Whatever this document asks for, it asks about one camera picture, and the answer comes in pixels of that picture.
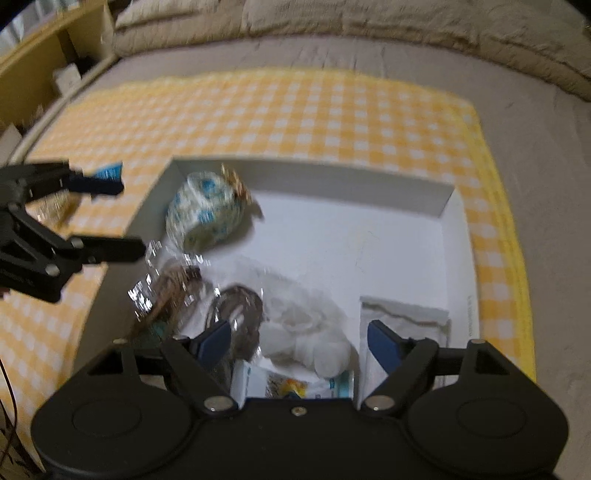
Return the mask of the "white fluffy pompom pair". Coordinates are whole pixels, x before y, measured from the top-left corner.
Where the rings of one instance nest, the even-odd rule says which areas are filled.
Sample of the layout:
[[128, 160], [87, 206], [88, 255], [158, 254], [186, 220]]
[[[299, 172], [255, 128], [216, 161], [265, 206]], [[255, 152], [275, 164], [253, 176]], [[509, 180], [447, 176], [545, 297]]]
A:
[[349, 368], [353, 347], [344, 330], [346, 315], [321, 291], [298, 285], [267, 291], [263, 314], [263, 357], [301, 365], [321, 378], [339, 376]]

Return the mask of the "bag of dark brown cord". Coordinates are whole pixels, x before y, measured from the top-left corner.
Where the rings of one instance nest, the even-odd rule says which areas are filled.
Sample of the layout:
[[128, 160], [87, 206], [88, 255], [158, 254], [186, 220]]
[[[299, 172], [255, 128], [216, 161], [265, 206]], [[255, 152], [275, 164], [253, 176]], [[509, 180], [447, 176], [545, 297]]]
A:
[[242, 284], [214, 289], [211, 305], [205, 316], [205, 328], [219, 321], [228, 321], [231, 338], [228, 352], [212, 370], [214, 380], [222, 388], [230, 388], [233, 367], [238, 360], [259, 358], [259, 327], [264, 321], [263, 299]]

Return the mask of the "blue white patterned pouch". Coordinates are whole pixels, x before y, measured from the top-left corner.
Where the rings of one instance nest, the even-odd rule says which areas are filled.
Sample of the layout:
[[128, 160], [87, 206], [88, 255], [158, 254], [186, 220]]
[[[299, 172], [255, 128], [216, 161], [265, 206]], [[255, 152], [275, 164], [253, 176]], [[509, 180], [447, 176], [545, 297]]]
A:
[[169, 240], [184, 253], [202, 253], [228, 239], [253, 199], [235, 169], [192, 172], [168, 205]]

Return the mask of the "colourful tissue packet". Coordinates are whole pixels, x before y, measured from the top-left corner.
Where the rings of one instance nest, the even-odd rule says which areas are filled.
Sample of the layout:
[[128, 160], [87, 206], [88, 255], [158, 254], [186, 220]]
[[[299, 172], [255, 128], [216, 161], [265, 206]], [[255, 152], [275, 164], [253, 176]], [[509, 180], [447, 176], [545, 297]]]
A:
[[232, 372], [230, 395], [240, 405], [252, 398], [353, 399], [355, 378], [346, 371], [335, 378], [303, 381], [240, 360]]

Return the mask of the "white tissue box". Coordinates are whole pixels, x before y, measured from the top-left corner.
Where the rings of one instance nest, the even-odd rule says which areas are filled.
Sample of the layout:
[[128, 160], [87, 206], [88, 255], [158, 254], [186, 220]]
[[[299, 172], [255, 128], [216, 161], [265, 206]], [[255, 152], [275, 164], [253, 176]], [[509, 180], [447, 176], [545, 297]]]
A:
[[64, 68], [56, 69], [52, 72], [52, 84], [54, 90], [64, 96], [72, 88], [81, 83], [82, 77], [77, 66], [74, 63], [68, 64]]

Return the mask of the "yellow white checkered cloth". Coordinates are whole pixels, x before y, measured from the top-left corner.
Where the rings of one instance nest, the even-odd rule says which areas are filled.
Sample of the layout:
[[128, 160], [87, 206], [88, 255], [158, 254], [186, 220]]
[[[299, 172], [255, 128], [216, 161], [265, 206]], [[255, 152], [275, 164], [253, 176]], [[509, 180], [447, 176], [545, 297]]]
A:
[[345, 70], [266, 68], [129, 82], [71, 104], [28, 158], [65, 160], [86, 172], [121, 163], [123, 194], [84, 201], [65, 228], [116, 235], [172, 158], [232, 154], [453, 183], [475, 254], [481, 334], [535, 375], [524, 258], [499, 168], [465, 95]]

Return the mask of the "beige quilted blanket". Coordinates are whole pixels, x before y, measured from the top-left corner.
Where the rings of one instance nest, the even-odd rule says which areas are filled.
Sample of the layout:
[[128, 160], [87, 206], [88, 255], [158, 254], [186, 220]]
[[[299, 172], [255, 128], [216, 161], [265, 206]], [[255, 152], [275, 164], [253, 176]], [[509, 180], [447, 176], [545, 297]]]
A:
[[264, 35], [329, 34], [444, 47], [590, 98], [590, 40], [521, 1], [133, 1], [121, 56]]

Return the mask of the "bag of light brown cord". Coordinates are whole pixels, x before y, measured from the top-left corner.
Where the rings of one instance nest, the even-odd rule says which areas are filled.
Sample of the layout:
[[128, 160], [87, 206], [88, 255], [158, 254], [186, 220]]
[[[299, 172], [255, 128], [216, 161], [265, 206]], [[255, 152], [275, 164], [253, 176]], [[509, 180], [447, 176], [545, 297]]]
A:
[[130, 338], [159, 343], [180, 333], [207, 296], [204, 257], [184, 253], [164, 241], [148, 243], [147, 273], [127, 292], [135, 320]]

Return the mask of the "bag of beige green cord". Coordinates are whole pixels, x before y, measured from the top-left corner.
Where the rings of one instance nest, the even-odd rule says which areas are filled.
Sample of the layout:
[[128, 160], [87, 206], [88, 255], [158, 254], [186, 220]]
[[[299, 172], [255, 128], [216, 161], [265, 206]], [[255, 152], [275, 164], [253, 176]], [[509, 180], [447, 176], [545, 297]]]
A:
[[37, 205], [36, 219], [46, 226], [65, 226], [81, 203], [81, 195], [60, 191], [43, 198]]

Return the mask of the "white cardboard box tray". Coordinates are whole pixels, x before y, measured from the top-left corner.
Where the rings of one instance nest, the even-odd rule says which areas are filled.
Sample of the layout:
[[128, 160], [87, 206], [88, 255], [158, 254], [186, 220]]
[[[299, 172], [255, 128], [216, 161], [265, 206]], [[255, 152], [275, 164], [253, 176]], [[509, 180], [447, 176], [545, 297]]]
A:
[[[218, 160], [175, 160], [137, 209], [128, 234], [169, 240], [169, 203], [192, 172], [221, 169]], [[358, 401], [361, 298], [447, 310], [449, 346], [479, 334], [477, 281], [467, 219], [452, 185], [335, 164], [238, 160], [231, 163], [253, 203], [228, 239], [199, 254], [207, 296], [177, 335], [195, 337], [215, 288], [242, 284], [264, 298], [290, 285], [318, 290], [346, 315], [353, 351], [348, 372]], [[114, 339], [130, 337], [135, 320], [127, 295], [146, 273], [144, 257], [111, 265], [87, 316], [75, 363], [87, 364]], [[321, 378], [298, 364], [263, 357], [245, 361], [288, 377]]]

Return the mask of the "wooden headboard shelf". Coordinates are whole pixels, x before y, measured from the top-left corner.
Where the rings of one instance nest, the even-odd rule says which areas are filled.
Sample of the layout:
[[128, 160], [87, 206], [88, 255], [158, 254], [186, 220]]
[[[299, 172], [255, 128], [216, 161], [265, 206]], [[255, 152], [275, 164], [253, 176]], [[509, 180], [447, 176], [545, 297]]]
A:
[[[19, 162], [58, 113], [117, 60], [106, 1], [81, 1], [43, 19], [1, 55], [1, 161]], [[74, 63], [81, 83], [64, 96], [52, 72]]]

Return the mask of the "white toilet seat cover packet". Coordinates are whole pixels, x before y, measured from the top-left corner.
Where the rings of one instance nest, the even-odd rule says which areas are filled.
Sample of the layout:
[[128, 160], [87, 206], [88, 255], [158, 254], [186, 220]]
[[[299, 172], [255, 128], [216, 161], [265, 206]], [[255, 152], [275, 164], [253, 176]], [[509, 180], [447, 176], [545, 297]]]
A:
[[449, 346], [450, 320], [447, 310], [401, 303], [375, 297], [361, 298], [360, 373], [358, 405], [387, 378], [386, 371], [370, 353], [368, 328], [370, 321], [380, 320], [403, 339], [435, 340], [440, 347]]

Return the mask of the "blue wet wipe packet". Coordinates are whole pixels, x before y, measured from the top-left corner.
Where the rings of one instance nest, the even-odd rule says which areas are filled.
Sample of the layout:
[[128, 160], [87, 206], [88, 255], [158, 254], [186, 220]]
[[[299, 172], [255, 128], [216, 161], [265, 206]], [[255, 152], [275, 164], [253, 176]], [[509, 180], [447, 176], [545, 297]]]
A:
[[92, 178], [99, 179], [109, 188], [107, 195], [117, 196], [123, 189], [122, 181], [123, 163], [121, 161], [98, 168], [91, 174]]

